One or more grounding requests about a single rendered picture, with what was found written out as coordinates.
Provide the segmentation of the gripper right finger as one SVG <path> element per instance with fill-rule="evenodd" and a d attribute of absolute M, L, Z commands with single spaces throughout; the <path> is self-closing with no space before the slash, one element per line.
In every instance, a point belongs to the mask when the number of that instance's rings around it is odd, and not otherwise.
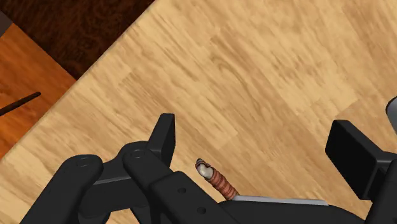
<path fill-rule="evenodd" d="M 372 206 L 365 224 L 397 224 L 397 153 L 381 150 L 348 120 L 334 120 L 325 152 L 347 184 Z"/>

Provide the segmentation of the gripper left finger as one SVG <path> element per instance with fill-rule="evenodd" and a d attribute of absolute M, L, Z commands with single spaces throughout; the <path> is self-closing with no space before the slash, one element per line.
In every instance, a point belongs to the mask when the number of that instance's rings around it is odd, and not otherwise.
<path fill-rule="evenodd" d="M 139 224 L 238 224 L 185 173 L 170 168 L 175 116 L 160 115 L 148 141 L 126 144 L 103 162 L 65 160 L 20 224 L 106 224 L 130 209 Z"/>

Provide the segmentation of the grey round object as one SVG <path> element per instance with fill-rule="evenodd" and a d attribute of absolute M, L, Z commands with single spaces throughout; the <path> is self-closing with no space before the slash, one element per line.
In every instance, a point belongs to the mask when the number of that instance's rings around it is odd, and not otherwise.
<path fill-rule="evenodd" d="M 385 112 L 389 123 L 397 135 L 397 95 L 388 102 Z"/>

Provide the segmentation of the thin black rod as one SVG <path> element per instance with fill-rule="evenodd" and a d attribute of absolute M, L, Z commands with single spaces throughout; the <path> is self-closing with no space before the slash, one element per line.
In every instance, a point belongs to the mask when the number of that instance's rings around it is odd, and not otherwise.
<path fill-rule="evenodd" d="M 28 95 L 28 96 L 26 96 L 24 98 L 21 98 L 21 99 L 15 101 L 15 102 L 3 107 L 3 108 L 0 108 L 0 116 L 3 116 L 5 114 L 9 113 L 10 111 L 23 106 L 24 104 L 26 104 L 29 101 L 39 97 L 40 95 L 41 95 L 41 92 L 34 92 L 31 95 Z"/>

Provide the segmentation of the orange wooden furniture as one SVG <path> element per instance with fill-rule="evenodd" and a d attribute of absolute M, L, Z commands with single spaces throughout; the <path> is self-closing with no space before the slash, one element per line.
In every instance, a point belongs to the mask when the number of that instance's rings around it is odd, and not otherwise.
<path fill-rule="evenodd" d="M 31 94 L 33 100 L 2 115 L 0 158 L 65 94 L 75 79 L 17 25 L 0 37 L 0 109 Z"/>

